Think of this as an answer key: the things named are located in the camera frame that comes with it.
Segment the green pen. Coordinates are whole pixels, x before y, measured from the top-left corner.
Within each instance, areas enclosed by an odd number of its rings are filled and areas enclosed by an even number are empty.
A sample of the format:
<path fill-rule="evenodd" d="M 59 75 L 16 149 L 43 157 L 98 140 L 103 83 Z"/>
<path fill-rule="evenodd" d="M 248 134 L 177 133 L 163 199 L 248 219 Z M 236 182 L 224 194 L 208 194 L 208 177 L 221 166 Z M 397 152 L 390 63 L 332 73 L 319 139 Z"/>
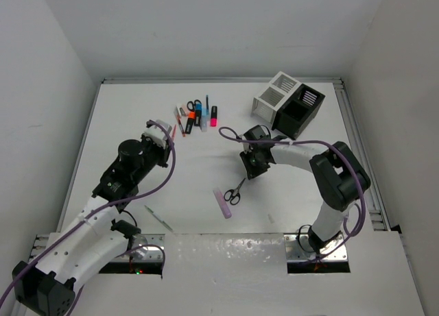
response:
<path fill-rule="evenodd" d="M 171 226 L 166 221 L 161 219 L 151 208 L 149 208 L 146 205 L 144 205 L 144 206 L 145 206 L 146 211 L 148 211 L 151 214 L 151 216 L 153 216 L 155 218 L 155 220 L 157 220 L 163 227 L 165 227 L 171 233 L 174 233 L 174 230 L 171 228 Z"/>

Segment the thin red pencil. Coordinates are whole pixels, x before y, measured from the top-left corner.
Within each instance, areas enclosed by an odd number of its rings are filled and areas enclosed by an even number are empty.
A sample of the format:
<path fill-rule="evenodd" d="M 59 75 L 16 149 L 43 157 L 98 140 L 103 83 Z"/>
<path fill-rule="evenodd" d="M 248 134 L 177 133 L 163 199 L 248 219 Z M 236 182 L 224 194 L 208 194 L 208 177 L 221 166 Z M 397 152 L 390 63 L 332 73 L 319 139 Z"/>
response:
<path fill-rule="evenodd" d="M 182 137 L 185 137 L 186 136 L 185 129 L 183 128 L 183 125 L 182 125 L 182 122 L 181 122 L 181 117 L 180 117 L 179 112 L 178 112 L 177 109 L 174 110 L 174 115 L 176 117 L 176 120 L 177 120 L 177 123 L 178 123 L 178 127 L 179 127 L 179 129 L 181 131 Z"/>

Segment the red pen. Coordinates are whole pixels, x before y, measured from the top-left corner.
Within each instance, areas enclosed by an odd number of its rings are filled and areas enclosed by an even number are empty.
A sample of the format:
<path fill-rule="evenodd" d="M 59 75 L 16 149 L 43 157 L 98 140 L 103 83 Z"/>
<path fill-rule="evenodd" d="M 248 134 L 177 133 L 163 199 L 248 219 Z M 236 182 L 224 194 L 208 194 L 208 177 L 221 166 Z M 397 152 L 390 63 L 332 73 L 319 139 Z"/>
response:
<path fill-rule="evenodd" d="M 176 137 L 176 128 L 177 128 L 177 125 L 175 124 L 174 127 L 173 127 L 173 130 L 172 130 L 172 133 L 171 133 L 172 141 L 174 141 L 174 139 Z"/>

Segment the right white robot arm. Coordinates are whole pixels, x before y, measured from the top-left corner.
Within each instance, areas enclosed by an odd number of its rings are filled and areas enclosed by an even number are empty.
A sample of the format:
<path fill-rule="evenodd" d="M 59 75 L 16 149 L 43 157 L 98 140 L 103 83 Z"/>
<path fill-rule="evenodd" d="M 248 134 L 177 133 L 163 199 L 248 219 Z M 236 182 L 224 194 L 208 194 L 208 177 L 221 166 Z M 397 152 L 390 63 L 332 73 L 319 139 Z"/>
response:
<path fill-rule="evenodd" d="M 370 187 L 368 174 L 341 141 L 319 151 L 284 136 L 272 138 L 260 125 L 237 138 L 244 147 L 239 156 L 249 180 L 267 172 L 270 165 L 289 165 L 313 174 L 323 200 L 317 219 L 308 229 L 308 243 L 316 254 L 338 235 L 350 205 L 360 199 L 358 189 Z"/>

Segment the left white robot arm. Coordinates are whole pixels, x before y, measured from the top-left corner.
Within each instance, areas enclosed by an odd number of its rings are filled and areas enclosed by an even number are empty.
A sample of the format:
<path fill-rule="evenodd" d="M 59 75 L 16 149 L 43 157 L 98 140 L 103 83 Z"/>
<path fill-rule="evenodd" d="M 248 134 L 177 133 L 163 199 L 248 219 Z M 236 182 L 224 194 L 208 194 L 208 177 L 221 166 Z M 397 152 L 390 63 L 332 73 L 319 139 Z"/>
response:
<path fill-rule="evenodd" d="M 13 269 L 11 289 L 17 302 L 37 315 L 70 315 L 94 275 L 116 257 L 133 253 L 141 229 L 121 214 L 142 197 L 139 184 L 147 174 L 175 159 L 170 132 L 155 124 L 139 140 L 119 144 L 117 157 L 76 218 L 37 257 Z"/>

